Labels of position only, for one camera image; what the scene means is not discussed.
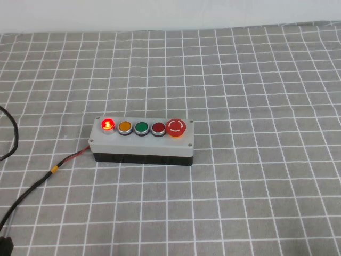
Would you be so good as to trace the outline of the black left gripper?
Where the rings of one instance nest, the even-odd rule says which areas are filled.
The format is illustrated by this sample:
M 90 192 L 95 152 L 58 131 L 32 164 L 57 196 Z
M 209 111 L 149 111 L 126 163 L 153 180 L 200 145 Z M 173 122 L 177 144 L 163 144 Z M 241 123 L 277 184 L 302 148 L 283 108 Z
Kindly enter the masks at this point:
M 13 242 L 10 237 L 0 237 L 0 256 L 11 256 L 13 251 Z

